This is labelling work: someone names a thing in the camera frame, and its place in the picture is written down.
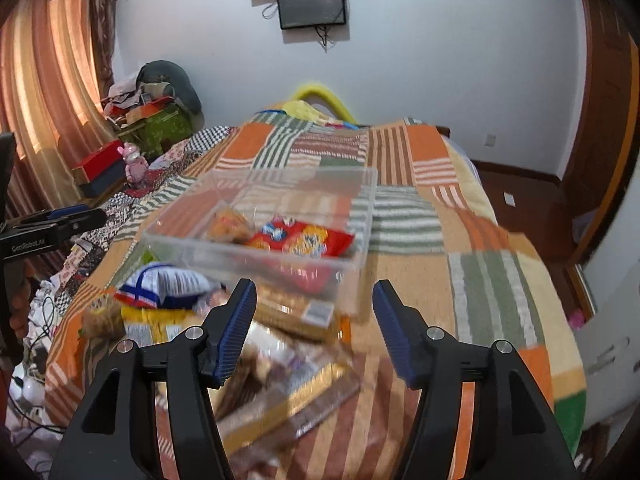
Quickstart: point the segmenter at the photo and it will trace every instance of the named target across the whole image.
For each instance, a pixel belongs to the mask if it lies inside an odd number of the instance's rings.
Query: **clear plastic box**
[[[213,170],[169,205],[142,235],[161,261],[194,269],[234,286],[240,278],[331,301],[338,311],[358,311],[358,282],[366,262],[377,171],[373,168]],[[229,205],[256,230],[280,215],[355,235],[344,257],[309,258],[204,238],[215,211]]]

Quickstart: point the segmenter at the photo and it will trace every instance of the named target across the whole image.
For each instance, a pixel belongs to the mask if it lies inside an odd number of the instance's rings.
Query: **wooden floor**
[[[543,180],[486,170],[478,173],[498,224],[527,235],[549,270],[564,313],[570,316],[580,307],[564,272],[575,245],[571,217],[561,190],[556,184]],[[515,207],[504,201],[505,192],[513,195]]]

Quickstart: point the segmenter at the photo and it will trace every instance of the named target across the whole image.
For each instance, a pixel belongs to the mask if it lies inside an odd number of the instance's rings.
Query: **wooden door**
[[[638,114],[638,49],[608,0],[583,0],[587,74],[582,115],[562,180],[572,218],[596,210],[573,263],[584,261],[619,203]]]

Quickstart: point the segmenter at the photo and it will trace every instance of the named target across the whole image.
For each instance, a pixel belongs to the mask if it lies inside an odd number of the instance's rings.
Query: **metal screw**
[[[495,347],[498,349],[498,352],[502,352],[503,354],[510,354],[513,350],[513,346],[511,346],[511,343],[504,340],[498,341],[495,344]]]
[[[204,334],[204,331],[199,326],[190,326],[184,333],[187,339],[197,339],[202,334]]]
[[[427,337],[429,337],[429,339],[433,339],[434,341],[442,339],[444,337],[444,330],[439,326],[430,326],[427,329]]]
[[[118,346],[116,346],[118,352],[121,354],[126,354],[133,348],[133,341],[131,339],[125,339],[124,341],[120,341]]]

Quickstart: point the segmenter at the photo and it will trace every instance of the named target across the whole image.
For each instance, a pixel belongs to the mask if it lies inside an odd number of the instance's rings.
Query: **striped blanket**
[[[286,450],[265,478],[389,478],[408,436],[418,393],[395,375],[370,307],[371,289],[391,280],[405,304],[460,341],[513,342],[554,407],[570,446],[577,445],[585,381],[573,335],[545,266],[530,242],[497,226],[481,186],[435,127],[404,120],[363,130],[335,130],[263,113],[233,131],[182,175],[145,197],[118,232],[96,271],[66,311],[51,348],[46,409],[67,424],[108,350],[78,339],[85,305],[139,266],[143,228],[206,171],[245,168],[369,166],[378,170],[369,255],[353,319],[360,392]],[[465,385],[452,477],[463,476],[473,387]],[[158,409],[164,474],[177,478],[166,412]]]

